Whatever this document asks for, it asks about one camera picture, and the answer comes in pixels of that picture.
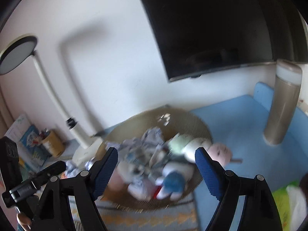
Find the round lamp head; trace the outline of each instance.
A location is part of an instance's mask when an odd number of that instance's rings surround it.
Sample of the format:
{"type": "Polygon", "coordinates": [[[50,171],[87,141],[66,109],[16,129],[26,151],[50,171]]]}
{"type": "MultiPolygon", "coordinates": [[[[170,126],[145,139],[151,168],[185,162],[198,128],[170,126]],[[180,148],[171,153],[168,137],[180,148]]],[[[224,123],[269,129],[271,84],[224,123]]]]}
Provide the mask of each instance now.
{"type": "Polygon", "coordinates": [[[31,35],[23,35],[12,41],[0,53],[0,75],[9,73],[32,55],[37,42],[37,38],[31,35]]]}

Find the white cap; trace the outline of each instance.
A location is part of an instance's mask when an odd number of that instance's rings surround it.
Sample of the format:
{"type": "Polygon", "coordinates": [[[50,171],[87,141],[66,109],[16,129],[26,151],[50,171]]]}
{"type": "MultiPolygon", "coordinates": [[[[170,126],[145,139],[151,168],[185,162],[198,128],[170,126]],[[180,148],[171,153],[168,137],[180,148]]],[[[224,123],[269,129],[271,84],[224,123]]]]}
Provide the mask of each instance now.
{"type": "Polygon", "coordinates": [[[276,75],[285,82],[301,85],[302,70],[291,61],[278,59],[276,75]]]}

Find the human hand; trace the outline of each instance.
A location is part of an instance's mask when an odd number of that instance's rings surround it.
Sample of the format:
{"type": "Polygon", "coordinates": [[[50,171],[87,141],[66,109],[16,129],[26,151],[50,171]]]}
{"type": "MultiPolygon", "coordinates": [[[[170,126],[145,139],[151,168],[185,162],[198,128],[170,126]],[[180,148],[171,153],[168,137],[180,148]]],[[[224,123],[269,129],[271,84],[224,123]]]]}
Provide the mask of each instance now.
{"type": "Polygon", "coordinates": [[[24,231],[30,231],[31,220],[29,217],[27,217],[23,213],[19,213],[17,214],[17,221],[21,225],[21,227],[24,229],[24,231]]]}

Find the round wicker basket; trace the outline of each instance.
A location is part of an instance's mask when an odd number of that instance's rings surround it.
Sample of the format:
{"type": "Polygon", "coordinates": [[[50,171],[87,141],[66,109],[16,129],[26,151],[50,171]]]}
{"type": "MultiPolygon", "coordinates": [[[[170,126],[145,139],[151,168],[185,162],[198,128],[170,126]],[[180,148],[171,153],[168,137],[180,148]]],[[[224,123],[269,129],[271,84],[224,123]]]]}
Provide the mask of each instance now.
{"type": "MultiPolygon", "coordinates": [[[[167,107],[146,111],[127,119],[119,124],[110,134],[108,134],[104,141],[122,143],[124,140],[132,139],[133,137],[141,138],[147,129],[156,126],[161,129],[166,141],[175,136],[177,133],[189,134],[195,138],[207,138],[212,141],[212,136],[208,127],[197,116],[183,109],[167,107]],[[166,126],[164,125],[166,122],[163,120],[158,121],[159,118],[165,114],[170,114],[170,119],[166,126]]],[[[101,154],[99,157],[102,157],[105,153],[105,146],[100,150],[101,154]]],[[[202,181],[202,176],[200,175],[197,166],[194,166],[195,170],[193,178],[188,182],[188,188],[184,192],[181,199],[191,193],[202,181]]],[[[169,198],[165,198],[163,200],[153,199],[150,201],[139,201],[127,192],[127,188],[124,188],[121,191],[113,192],[107,187],[104,192],[104,196],[123,210],[155,210],[159,208],[166,208],[167,206],[172,206],[175,204],[175,202],[171,201],[169,198]]]]}

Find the metal screw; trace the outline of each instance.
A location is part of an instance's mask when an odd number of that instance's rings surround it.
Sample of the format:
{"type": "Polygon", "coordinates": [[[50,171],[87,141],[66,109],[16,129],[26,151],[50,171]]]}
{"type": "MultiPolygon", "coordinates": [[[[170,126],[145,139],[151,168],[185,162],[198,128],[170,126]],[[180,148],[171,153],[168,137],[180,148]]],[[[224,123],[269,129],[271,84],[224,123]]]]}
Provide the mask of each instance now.
{"type": "Polygon", "coordinates": [[[225,173],[226,173],[227,176],[233,176],[234,175],[234,173],[231,170],[226,170],[225,173]]]}
{"type": "Polygon", "coordinates": [[[87,171],[87,170],[83,170],[83,171],[80,172],[81,176],[87,176],[88,174],[89,174],[89,171],[87,171]]]}
{"type": "Polygon", "coordinates": [[[264,177],[262,175],[257,175],[258,180],[264,180],[264,177]]]}
{"type": "Polygon", "coordinates": [[[55,182],[57,179],[58,179],[57,176],[53,176],[53,177],[50,178],[50,181],[51,181],[51,182],[55,182]]]}

